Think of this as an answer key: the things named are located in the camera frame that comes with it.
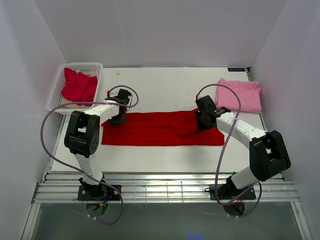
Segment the red t shirt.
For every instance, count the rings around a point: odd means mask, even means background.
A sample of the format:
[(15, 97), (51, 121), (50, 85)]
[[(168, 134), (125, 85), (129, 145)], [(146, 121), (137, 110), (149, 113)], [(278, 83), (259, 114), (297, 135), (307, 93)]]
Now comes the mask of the red t shirt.
[(126, 121), (102, 125), (102, 145), (174, 147), (222, 146), (225, 136), (216, 128), (199, 130), (194, 110), (171, 112), (132, 112)]

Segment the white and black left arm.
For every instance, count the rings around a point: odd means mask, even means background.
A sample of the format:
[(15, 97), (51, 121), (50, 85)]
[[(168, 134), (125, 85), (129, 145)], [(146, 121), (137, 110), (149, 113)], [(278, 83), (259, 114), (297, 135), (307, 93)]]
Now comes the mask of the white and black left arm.
[(104, 122), (109, 122), (112, 126), (124, 123), (127, 105), (132, 96), (128, 90), (120, 89), (116, 96), (107, 95), (102, 105), (85, 111), (75, 110), (70, 115), (64, 145), (74, 155), (84, 172), (79, 182), (83, 191), (92, 199), (101, 200), (110, 190), (100, 183), (104, 181), (104, 175), (94, 156), (99, 146), (100, 126)]

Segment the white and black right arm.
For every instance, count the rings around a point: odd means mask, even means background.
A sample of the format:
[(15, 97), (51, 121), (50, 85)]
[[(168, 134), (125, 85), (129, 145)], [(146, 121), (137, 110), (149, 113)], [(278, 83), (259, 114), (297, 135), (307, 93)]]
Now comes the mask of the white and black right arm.
[(254, 184), (264, 182), (291, 167), (291, 160), (282, 135), (267, 132), (239, 120), (226, 107), (218, 108), (208, 95), (195, 101), (198, 129), (213, 128), (235, 138), (249, 151), (249, 165), (226, 179), (225, 184), (214, 187), (213, 195), (219, 199), (237, 199)]

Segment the white plastic basket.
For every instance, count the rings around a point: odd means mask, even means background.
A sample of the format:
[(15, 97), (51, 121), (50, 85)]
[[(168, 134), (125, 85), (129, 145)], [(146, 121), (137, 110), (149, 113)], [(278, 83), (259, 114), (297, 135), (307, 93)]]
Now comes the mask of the white plastic basket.
[(56, 110), (69, 115), (74, 110), (93, 108), (103, 76), (103, 65), (98, 62), (76, 62), (62, 65), (53, 82), (47, 103), (48, 111), (68, 103)]

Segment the crimson shirt in basket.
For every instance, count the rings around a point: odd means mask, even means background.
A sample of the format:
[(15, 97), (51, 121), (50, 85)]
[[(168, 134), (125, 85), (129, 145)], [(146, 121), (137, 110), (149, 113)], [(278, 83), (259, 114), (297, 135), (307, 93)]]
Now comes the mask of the crimson shirt in basket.
[(62, 97), (72, 102), (93, 102), (98, 78), (91, 73), (76, 72), (71, 68), (64, 69), (65, 86)]

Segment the folded pink t shirt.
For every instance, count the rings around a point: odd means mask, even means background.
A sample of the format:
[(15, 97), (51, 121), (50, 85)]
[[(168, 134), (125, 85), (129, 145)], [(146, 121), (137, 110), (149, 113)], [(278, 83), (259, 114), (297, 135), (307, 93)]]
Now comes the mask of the folded pink t shirt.
[[(228, 81), (221, 78), (218, 83), (236, 93), (240, 99), (242, 112), (253, 114), (261, 112), (260, 94), (262, 89), (257, 81)], [(237, 111), (239, 109), (238, 99), (228, 88), (217, 87), (215, 102), (219, 108), (226, 107), (229, 110)]]

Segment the blue label on table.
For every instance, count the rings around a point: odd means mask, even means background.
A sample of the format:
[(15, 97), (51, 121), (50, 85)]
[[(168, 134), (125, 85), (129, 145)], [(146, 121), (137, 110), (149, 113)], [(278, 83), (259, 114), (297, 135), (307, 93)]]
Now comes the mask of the blue label on table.
[(243, 67), (228, 67), (227, 70), (229, 72), (245, 72), (246, 69)]

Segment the beige cloth in basket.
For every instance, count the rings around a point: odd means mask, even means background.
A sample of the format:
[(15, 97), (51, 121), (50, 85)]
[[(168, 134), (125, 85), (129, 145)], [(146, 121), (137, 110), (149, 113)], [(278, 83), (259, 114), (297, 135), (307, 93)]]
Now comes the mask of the beige cloth in basket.
[(89, 107), (92, 106), (91, 104), (76, 104), (73, 101), (70, 101), (64, 97), (62, 97), (60, 104), (61, 105), (67, 104), (63, 106), (63, 108), (66, 108), (66, 109), (88, 109)]

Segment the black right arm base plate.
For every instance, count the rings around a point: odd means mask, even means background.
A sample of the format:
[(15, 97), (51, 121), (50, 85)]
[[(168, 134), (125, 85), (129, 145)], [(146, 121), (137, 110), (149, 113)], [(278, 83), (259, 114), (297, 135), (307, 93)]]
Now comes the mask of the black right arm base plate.
[[(217, 192), (218, 192), (218, 198), (220, 200), (231, 200), (238, 196), (240, 193), (242, 193), (245, 190), (243, 189), (235, 189), (235, 191), (231, 191), (226, 184), (218, 184), (217, 185)], [(210, 184), (209, 187), (206, 187), (204, 189), (206, 193), (209, 193), (211, 200), (216, 200), (215, 196), (215, 184)], [(254, 188), (250, 188), (245, 194), (243, 194), (241, 197), (237, 198), (236, 200), (255, 200), (256, 194)]]

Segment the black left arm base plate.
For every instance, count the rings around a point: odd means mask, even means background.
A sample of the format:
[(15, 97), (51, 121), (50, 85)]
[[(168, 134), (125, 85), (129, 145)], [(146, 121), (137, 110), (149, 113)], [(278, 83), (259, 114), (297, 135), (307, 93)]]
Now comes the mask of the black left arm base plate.
[(93, 196), (88, 190), (86, 190), (82, 185), (78, 189), (77, 198), (78, 201), (105, 201), (109, 199), (110, 201), (119, 201), (120, 195), (113, 188), (106, 187), (102, 193), (98, 196)]

